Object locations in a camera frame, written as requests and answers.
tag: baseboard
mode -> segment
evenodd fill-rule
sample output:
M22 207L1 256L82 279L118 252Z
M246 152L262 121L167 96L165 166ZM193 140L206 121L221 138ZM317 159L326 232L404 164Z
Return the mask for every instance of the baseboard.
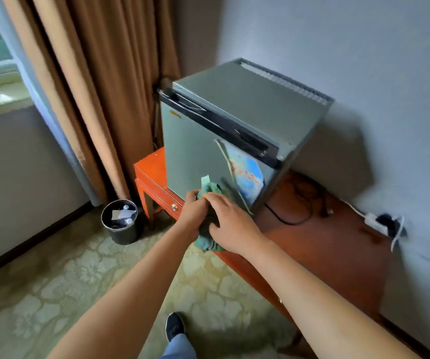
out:
M423 359L430 359L430 350L425 347L421 342L417 341L403 329L401 329L396 324L386 319L384 316L381 317L381 324L396 338L402 341L404 344L408 345L411 350L413 350L417 355Z
M14 247L9 252L4 253L2 256L0 256L0 268L8 264L10 261L13 261L17 257L23 255L29 249L37 246L40 242L46 240L48 237L58 232L59 230L61 230L68 224L72 223L73 221L77 220L78 218L83 216L85 213L91 211L92 209L93 209L92 203L89 201L84 205L82 205L80 208L66 215L59 221L55 222L54 224L43 229L36 235L27 239L25 242L20 243L18 246Z

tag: black trash bin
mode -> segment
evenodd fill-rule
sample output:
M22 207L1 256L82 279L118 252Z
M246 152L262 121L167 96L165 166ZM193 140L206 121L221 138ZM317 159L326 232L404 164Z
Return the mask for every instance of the black trash bin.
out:
M112 219L113 211L134 211L128 218ZM102 211L102 224L110 233L112 240L120 245L127 245L135 242L142 230L143 221L137 219L138 208L130 200L120 199L108 204Z

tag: gray mini fridge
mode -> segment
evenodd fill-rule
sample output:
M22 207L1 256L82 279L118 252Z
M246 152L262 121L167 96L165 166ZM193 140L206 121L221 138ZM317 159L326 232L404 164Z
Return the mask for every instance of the gray mini fridge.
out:
M209 176L251 212L333 102L245 59L182 78L160 96L168 188L185 198Z

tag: left hand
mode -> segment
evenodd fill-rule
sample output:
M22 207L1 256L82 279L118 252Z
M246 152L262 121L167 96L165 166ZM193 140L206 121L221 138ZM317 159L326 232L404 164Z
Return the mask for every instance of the left hand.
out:
M201 198L197 200L197 193L200 190L192 190L187 193L185 204L177 221L177 225L190 235L192 241L199 235L198 229L208 212L208 200Z

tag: right hand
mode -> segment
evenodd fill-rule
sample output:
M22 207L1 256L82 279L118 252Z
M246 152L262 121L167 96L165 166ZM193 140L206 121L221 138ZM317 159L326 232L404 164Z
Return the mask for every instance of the right hand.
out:
M212 205L220 222L219 228L210 224L210 234L226 250L243 255L253 241L266 239L248 213L223 194L206 193L202 197Z

